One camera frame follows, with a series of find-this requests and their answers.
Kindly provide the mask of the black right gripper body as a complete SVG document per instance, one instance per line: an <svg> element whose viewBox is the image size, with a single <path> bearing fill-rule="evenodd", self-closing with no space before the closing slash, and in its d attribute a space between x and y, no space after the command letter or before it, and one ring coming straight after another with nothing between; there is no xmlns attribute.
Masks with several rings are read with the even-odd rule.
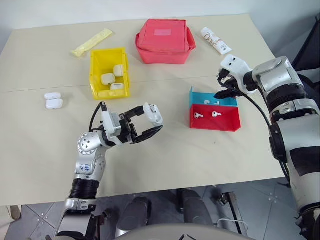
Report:
<svg viewBox="0 0 320 240"><path fill-rule="evenodd" d="M240 91L238 87L237 80L233 76L229 76L229 71L226 69L221 69L218 74L218 83L226 89L233 89L236 92L236 96L233 97L240 97Z"/></svg>

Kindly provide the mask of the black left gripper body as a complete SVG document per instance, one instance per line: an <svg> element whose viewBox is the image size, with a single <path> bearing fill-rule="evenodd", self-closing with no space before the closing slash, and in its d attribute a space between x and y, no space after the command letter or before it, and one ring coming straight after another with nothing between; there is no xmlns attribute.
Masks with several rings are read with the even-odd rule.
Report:
<svg viewBox="0 0 320 240"><path fill-rule="evenodd" d="M125 112L121 113L119 117L119 123L121 127L120 135L118 136L118 139L123 144L137 144L138 140L138 134L135 129L134 124L132 123L131 118L136 117L137 114L134 112Z"/></svg>

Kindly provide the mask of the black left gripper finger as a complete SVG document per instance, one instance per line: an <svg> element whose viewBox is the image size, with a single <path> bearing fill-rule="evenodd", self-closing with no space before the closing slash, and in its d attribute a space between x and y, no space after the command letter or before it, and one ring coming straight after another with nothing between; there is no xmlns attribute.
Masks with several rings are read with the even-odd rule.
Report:
<svg viewBox="0 0 320 240"><path fill-rule="evenodd" d="M124 117L128 122L130 122L131 118L138 117L138 116L141 116L141 115L144 115L144 114L145 114L144 106L141 105L141 106L137 106L137 107L125 112L124 113Z"/></svg>
<svg viewBox="0 0 320 240"><path fill-rule="evenodd" d="M132 141L134 144L144 142L144 141L152 138L154 135L156 135L162 128L163 128L163 125L148 129L148 130L144 131L141 135L133 137Z"/></svg>

